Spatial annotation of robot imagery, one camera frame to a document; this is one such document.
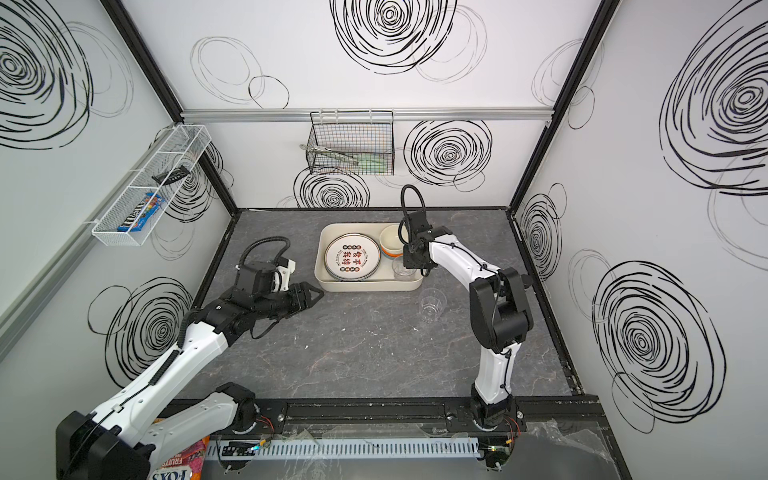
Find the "mesh basket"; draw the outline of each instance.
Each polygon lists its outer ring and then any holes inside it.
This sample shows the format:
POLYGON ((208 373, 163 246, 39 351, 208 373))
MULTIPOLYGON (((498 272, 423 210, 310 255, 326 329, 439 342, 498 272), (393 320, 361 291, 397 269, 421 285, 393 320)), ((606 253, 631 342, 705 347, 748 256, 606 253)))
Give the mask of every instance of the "mesh basket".
POLYGON ((306 163, 358 175, 393 175, 395 140, 391 111, 320 111, 310 114, 306 163))
MULTIPOLYGON (((166 178, 172 170, 185 167, 192 171, 197 161, 210 144, 208 130, 203 125, 177 125, 173 133, 163 142, 159 149, 149 158, 147 163, 134 175, 131 183, 125 187, 117 200, 101 216, 96 226, 91 231, 104 245, 109 246, 133 246, 138 247, 146 241, 154 229, 157 221, 163 216, 168 205, 173 201, 184 179, 172 184, 158 185, 152 177, 166 178), (129 216, 134 214, 134 209, 150 194, 152 199, 160 196, 157 211, 148 217, 140 230, 133 226, 128 231, 120 232, 118 228, 129 216)), ((146 206, 138 212, 138 216, 145 213, 146 206)))

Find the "black wire basket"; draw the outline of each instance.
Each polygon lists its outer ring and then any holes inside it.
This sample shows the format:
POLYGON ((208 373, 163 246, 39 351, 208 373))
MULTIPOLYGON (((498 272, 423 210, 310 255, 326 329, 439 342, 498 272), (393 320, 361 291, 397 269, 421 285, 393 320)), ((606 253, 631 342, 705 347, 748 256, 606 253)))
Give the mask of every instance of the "black wire basket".
POLYGON ((310 171, 322 168, 323 173, 394 174, 393 112, 316 111, 310 117, 310 139, 303 146, 310 171))

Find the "robotic arm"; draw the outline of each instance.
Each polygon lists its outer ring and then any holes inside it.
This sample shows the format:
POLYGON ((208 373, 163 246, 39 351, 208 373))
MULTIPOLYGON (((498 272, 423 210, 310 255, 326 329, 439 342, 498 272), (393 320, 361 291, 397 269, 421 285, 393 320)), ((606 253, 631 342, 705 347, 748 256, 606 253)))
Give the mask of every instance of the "robotic arm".
POLYGON ((472 332, 482 347, 480 372, 472 384, 472 414, 478 427, 493 430, 504 415, 517 411, 508 385, 515 355, 533 328, 531 307, 525 296, 531 277, 514 268, 502 269, 485 262, 464 247, 452 231, 433 227, 427 221, 424 198, 413 185, 402 188, 400 204, 403 220, 399 235, 405 245, 405 267, 418 268, 429 275, 431 269, 443 266, 469 291, 472 332), (407 211, 408 189, 419 197, 421 210, 407 211), (402 236, 403 227, 408 232, 408 241, 402 236))
POLYGON ((175 346, 89 415, 73 412, 59 424, 59 480, 144 480, 195 439, 230 426, 243 433, 255 426, 254 394, 232 382, 195 406, 161 422, 153 421, 206 364, 245 332, 259 339, 280 320, 311 308, 323 297, 322 290, 307 282, 289 284, 296 269, 292 260, 283 258, 289 246, 285 237, 268 237, 248 246, 236 266, 235 284, 219 299, 184 317, 175 346), (272 262, 246 263, 253 248, 276 241, 285 247, 272 262), (260 319, 272 323, 253 336, 260 319))

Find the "gray marble tabletop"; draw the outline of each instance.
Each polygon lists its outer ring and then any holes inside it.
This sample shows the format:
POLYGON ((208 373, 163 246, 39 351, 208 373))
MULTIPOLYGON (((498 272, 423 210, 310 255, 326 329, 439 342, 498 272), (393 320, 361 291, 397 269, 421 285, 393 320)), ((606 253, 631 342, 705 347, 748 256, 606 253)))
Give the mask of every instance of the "gray marble tabletop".
MULTIPOLYGON (((291 282, 314 278, 320 231, 329 223, 398 222, 397 211, 249 211, 237 223, 207 295, 220 295, 234 281, 243 249, 272 235, 291 239, 286 257, 296 261, 291 282)), ((525 271, 501 210, 430 211, 475 254, 501 267, 525 271)), ((278 243, 257 247, 249 259, 268 260, 278 243)), ((265 337, 242 336, 208 364, 181 392, 203 398, 225 382, 253 390, 257 398, 467 396, 478 373, 481 347, 469 325, 467 290, 445 269, 421 288, 440 289, 448 299, 435 323, 417 311, 412 292, 327 293, 312 309, 285 319, 265 337)), ((532 289, 535 325, 515 360, 511 392, 517 396, 569 395, 558 354, 532 289)), ((267 320, 257 324, 268 325, 267 320)))

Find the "beige tray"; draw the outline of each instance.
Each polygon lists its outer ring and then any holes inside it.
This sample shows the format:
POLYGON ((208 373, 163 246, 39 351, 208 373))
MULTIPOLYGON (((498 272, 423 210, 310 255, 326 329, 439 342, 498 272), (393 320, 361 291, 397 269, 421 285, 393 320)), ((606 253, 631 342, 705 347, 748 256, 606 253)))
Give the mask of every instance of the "beige tray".
POLYGON ((392 271, 392 260, 382 253, 379 268, 367 279, 360 282, 341 282, 328 273, 325 265, 326 248, 335 239, 345 233, 362 233, 379 243, 379 235, 389 225, 397 223, 331 223, 320 233, 320 244, 317 247, 315 261, 315 278, 326 292, 398 292, 416 290, 422 284, 424 277, 421 273, 413 274, 412 280, 397 280, 392 271))

